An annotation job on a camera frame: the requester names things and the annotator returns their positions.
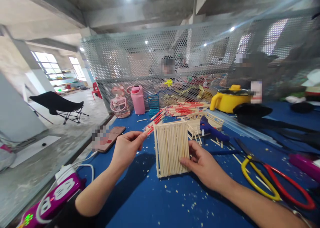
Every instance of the yellow electric pot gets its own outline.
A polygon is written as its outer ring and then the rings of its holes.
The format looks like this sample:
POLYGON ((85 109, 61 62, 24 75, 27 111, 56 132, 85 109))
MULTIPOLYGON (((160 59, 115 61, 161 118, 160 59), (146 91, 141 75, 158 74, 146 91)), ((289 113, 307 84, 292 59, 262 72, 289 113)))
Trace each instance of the yellow electric pot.
POLYGON ((218 93, 212 97, 210 110, 215 108, 233 113, 233 109, 242 103, 248 103, 251 99, 246 89, 241 89, 240 85, 232 85, 229 89, 219 89, 218 93))

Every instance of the wooden stick wall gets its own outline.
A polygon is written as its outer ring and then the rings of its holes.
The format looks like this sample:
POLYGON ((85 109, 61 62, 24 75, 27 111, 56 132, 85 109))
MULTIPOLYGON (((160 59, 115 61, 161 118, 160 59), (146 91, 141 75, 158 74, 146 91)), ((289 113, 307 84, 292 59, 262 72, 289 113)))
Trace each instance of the wooden stick wall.
POLYGON ((189 170, 180 164, 179 159, 189 159, 188 125, 177 121, 154 125, 157 177, 182 174, 189 170))

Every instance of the scissor handle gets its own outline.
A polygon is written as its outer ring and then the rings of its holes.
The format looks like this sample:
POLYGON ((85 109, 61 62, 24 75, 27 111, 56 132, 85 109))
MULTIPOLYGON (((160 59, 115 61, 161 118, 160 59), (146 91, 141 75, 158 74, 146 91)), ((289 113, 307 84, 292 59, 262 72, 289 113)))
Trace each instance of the scissor handle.
POLYGON ((256 183, 253 182, 253 180, 250 178, 250 176, 248 175, 247 171, 246 171, 246 166, 248 165, 248 163, 250 162, 250 160, 252 159, 251 156, 247 156, 247 158, 242 162, 241 164, 241 170, 243 175, 245 176, 245 178, 247 179, 247 181, 262 195, 264 195, 265 197, 274 200, 274 201, 280 201, 280 195, 278 193, 278 191, 273 187, 273 185, 270 183, 270 181, 261 173, 261 171, 251 162, 250 165, 252 166, 252 168, 255 170, 255 172, 257 172, 257 174, 261 177, 261 179, 266 183, 266 185, 270 188, 270 190, 272 191, 272 193, 274 194, 274 196, 269 195, 267 192, 265 192, 263 189, 261 189, 259 186, 256 185, 256 183))
POLYGON ((285 174, 283 174, 282 172, 280 172, 279 170, 277 170, 276 168, 268 165, 268 164, 264 164, 264 167, 267 169, 270 177, 273 179, 273 181, 275 182, 276 186, 278 187, 279 191, 288 199, 290 200, 293 204, 295 204, 296 206, 299 206, 303 209, 306 210, 314 210, 316 208, 316 205, 314 203, 314 201, 312 200, 312 198, 310 197, 310 195, 305 191, 305 189, 303 189, 297 182, 295 182, 293 179, 291 179, 290 177, 286 176, 285 174), (289 181, 295 188, 297 188, 306 198, 307 200, 307 204, 302 204, 301 202, 295 200, 281 185, 281 183, 279 182, 279 180, 277 179, 277 177, 275 176, 275 174, 273 172, 276 172, 277 174, 281 175, 283 178, 285 178, 287 181, 289 181))

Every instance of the pink thermos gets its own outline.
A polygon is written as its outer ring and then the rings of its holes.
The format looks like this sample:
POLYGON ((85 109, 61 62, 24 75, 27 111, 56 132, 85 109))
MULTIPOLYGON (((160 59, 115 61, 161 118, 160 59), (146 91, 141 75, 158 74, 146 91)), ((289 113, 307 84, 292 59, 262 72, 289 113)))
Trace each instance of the pink thermos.
POLYGON ((143 115, 146 112, 146 108, 144 106, 142 86, 141 85, 130 86, 127 88, 127 93, 131 94, 133 107, 136 115, 143 115))

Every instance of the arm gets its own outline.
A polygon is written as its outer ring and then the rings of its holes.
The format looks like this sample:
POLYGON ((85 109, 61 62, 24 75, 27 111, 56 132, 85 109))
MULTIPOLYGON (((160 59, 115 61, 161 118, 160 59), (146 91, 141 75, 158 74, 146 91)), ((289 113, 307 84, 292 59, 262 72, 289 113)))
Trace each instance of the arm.
POLYGON ((109 167, 76 198, 75 207, 82 216, 92 217, 100 212, 118 179, 135 158, 137 150, 142 149, 146 138, 145 134, 138 131, 117 138, 109 167))
POLYGON ((191 160, 182 158, 208 188, 220 193, 246 213, 259 227, 308 228, 308 225, 288 209, 238 184, 218 165, 212 155, 197 142, 189 141, 191 160))

